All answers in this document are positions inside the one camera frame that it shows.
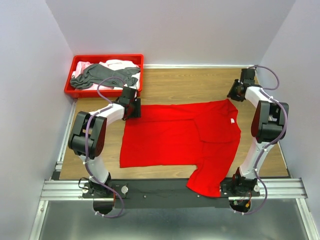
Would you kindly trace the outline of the red t shirt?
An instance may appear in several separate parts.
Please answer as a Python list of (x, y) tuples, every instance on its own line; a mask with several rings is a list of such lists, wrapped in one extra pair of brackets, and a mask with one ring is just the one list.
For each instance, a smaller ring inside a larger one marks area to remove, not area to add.
[(241, 140), (238, 109), (228, 99), (191, 104), (143, 105), (125, 123), (121, 168), (194, 165), (187, 187), (219, 197), (220, 183)]

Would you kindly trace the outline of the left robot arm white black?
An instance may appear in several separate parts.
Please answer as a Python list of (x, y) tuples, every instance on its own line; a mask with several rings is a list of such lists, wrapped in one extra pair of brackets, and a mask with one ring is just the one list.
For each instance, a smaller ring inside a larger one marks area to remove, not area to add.
[(89, 181), (95, 183), (93, 191), (101, 198), (111, 191), (111, 174), (101, 157), (107, 127), (119, 120), (141, 117), (141, 100), (134, 88), (123, 87), (116, 100), (107, 102), (107, 106), (98, 110), (78, 112), (68, 139), (68, 148), (82, 160)]

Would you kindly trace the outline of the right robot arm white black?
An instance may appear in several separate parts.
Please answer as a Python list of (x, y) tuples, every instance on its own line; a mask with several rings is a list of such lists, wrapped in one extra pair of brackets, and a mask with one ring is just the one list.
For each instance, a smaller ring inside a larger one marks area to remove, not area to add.
[(247, 100), (255, 107), (250, 129), (252, 144), (244, 162), (225, 187), (233, 195), (242, 196), (255, 190), (266, 156), (284, 138), (289, 104), (268, 95), (253, 79), (235, 79), (227, 97), (238, 102)]

